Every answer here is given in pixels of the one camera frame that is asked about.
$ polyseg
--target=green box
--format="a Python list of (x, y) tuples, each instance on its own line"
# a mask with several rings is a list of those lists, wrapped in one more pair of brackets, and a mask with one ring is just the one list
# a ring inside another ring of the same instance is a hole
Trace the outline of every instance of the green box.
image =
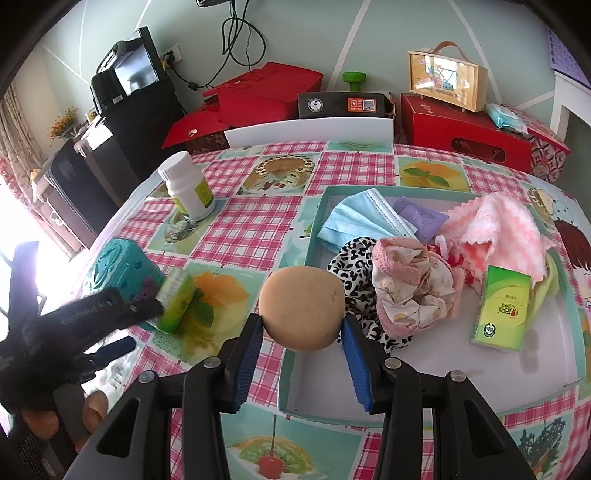
[(164, 333), (175, 333), (196, 290), (195, 282), (187, 272), (182, 268), (171, 267), (156, 295), (156, 300), (164, 307), (164, 313), (150, 323)]
[(490, 265), (482, 285), (472, 341), (518, 351), (525, 333), (530, 300), (529, 275)]

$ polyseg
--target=qr code sticker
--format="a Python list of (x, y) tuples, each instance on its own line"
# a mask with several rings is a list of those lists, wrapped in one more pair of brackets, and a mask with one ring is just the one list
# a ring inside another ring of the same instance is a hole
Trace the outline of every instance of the qr code sticker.
[(375, 100), (363, 100), (363, 111), (364, 112), (375, 112)]

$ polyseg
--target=pink towel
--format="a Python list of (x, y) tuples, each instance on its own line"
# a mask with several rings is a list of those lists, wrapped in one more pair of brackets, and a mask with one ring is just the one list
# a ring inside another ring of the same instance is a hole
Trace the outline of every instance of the pink towel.
[(519, 200), (501, 192), (490, 193), (447, 214), (449, 220), (440, 233), (464, 256), (478, 284), (489, 265), (529, 275), (532, 285), (544, 279), (545, 252), (553, 243), (540, 234)]

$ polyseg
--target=flowers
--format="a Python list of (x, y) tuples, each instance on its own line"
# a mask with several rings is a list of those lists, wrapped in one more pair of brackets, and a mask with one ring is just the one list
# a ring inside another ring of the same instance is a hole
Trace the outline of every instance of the flowers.
[(58, 115), (56, 120), (53, 122), (51, 127), (50, 138), (55, 140), (57, 137), (62, 136), (74, 123), (78, 117), (78, 109), (70, 107), (64, 116)]

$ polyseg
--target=red box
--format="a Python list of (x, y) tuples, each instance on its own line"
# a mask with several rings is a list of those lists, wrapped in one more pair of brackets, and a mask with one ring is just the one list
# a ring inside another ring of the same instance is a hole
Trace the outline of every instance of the red box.
[(527, 127), (528, 133), (524, 135), (531, 144), (532, 175), (556, 183), (570, 149), (536, 117), (515, 108), (508, 108), (521, 118)]
[(501, 130), (486, 112), (462, 109), (419, 95), (401, 95), (402, 127), (410, 145), (456, 152), (531, 172), (531, 144)]
[(297, 118), (298, 93), (317, 92), (321, 83), (319, 72), (270, 61), (203, 96), (217, 95), (221, 122), (248, 127)]
[(220, 122), (219, 103), (204, 103), (201, 108), (173, 123), (162, 148), (183, 144), (191, 155), (230, 148), (224, 130), (228, 124)]

